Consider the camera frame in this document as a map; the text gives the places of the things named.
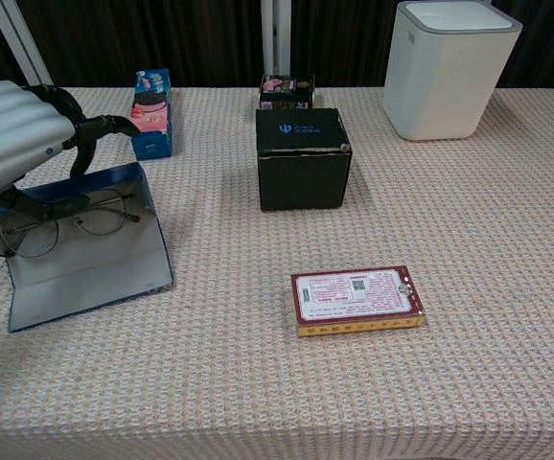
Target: open glasses case lid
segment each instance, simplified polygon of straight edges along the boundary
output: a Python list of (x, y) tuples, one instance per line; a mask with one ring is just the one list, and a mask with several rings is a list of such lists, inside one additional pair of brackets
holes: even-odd
[[(7, 265), (13, 285), (9, 331), (88, 311), (170, 286), (173, 271), (138, 163), (25, 190), (39, 201), (110, 189), (129, 196), (127, 212), (139, 217), (112, 234), (92, 235), (72, 218), (58, 222), (53, 249), (39, 257), (13, 255)], [(0, 220), (9, 211), (0, 208)], [(0, 238), (0, 256), (7, 252)]]

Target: robotic hand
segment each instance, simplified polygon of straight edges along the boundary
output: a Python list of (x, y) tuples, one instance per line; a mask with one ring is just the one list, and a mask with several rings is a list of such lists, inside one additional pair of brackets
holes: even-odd
[(11, 81), (0, 81), (0, 207), (37, 219), (74, 214), (87, 204), (85, 195), (40, 203), (13, 183), (72, 147), (77, 147), (78, 155), (70, 175), (83, 175), (94, 157), (96, 141), (118, 132), (130, 137), (139, 134), (124, 117), (85, 118), (75, 98), (62, 88), (45, 84), (19, 87)]

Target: eyeglasses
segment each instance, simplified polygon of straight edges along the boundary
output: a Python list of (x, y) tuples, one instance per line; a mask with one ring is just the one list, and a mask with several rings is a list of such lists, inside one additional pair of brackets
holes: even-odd
[(133, 195), (122, 195), (113, 189), (101, 189), (86, 196), (89, 203), (66, 218), (39, 219), (11, 213), (0, 219), (0, 238), (10, 250), (5, 255), (17, 254), (34, 258), (51, 252), (58, 243), (60, 222), (72, 220), (83, 232), (103, 237), (120, 230), (126, 221), (141, 220), (127, 212), (126, 200)]

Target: box label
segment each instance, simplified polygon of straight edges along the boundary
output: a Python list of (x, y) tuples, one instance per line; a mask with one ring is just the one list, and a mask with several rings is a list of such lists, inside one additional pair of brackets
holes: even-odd
[(392, 269), (301, 276), (296, 288), (306, 321), (411, 311), (410, 290)]

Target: table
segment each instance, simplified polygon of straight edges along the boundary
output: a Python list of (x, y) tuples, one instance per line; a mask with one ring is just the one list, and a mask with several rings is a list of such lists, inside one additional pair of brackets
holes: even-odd
[[(72, 93), (88, 116), (132, 97)], [(143, 163), (173, 289), (11, 334), (0, 259), (0, 459), (554, 459), (554, 90), (420, 143), (380, 88), (317, 93), (353, 146), (342, 208), (262, 213), (257, 90), (174, 89), (176, 154)], [(109, 136), (92, 171), (133, 160)], [(382, 265), (424, 327), (297, 337), (291, 273)]]

